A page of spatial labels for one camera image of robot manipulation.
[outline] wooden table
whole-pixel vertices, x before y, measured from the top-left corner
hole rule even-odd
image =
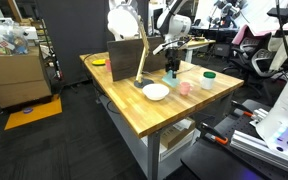
[[[178,74],[181,81],[187,81],[194,86],[188,96],[182,96],[179,87],[170,88],[170,93],[160,101],[151,101],[145,97],[141,89],[133,83],[135,77],[113,82],[111,72],[107,72],[105,66],[93,66],[91,62],[96,59],[108,58],[108,53],[95,55],[81,55],[85,66],[93,75],[94,82],[105,92],[105,96],[99,96],[103,104],[112,101],[120,114],[108,110],[109,115],[124,137],[134,157],[141,166],[148,179],[162,179],[181,166],[180,153],[173,153],[162,162],[158,162],[160,134],[163,128],[170,126],[185,117],[203,109],[208,104],[218,99],[223,99],[222,110],[228,106],[231,93],[242,86],[243,80],[236,79],[216,72],[216,78],[212,90],[203,90],[199,84],[199,77],[208,69],[195,66],[182,61],[180,71],[190,71]],[[159,70],[147,75],[146,78],[155,83],[165,84],[161,79],[165,71]],[[223,112],[217,114],[222,119]],[[148,147],[140,140],[147,136]]]
[[[190,42],[187,43],[187,52],[185,56],[185,61],[191,63],[192,62],[192,55],[193,55],[193,50],[198,49],[204,46],[207,46],[209,44],[215,43],[215,40],[205,40],[205,41],[193,41],[191,40]]]

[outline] dark floor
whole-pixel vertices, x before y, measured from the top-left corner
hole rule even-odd
[[[227,65],[214,57],[194,58],[193,63],[216,71]],[[267,83],[276,99],[283,83]],[[96,104],[91,85],[75,89],[64,89],[61,114],[7,131],[8,114],[0,114],[0,180],[146,179],[103,105]],[[254,99],[254,93],[241,88],[233,99]],[[264,98],[255,100],[265,103]],[[181,167],[166,179],[197,178]]]

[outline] office chair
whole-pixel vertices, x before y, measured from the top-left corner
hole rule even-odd
[[[263,36],[253,36],[249,28],[244,32],[244,37],[240,44],[233,44],[231,51],[236,53],[235,57],[228,59],[229,66],[222,70],[226,73],[228,70],[235,69],[242,76],[244,85],[256,92],[256,98],[264,95],[268,104],[273,104],[272,97],[268,92],[264,80],[272,77],[276,72],[269,71],[271,62],[274,59],[275,52],[267,50],[271,33]]]

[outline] white cup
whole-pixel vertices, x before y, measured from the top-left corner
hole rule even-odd
[[[201,87],[203,89],[212,89],[216,74],[214,72],[206,71],[201,78]]]

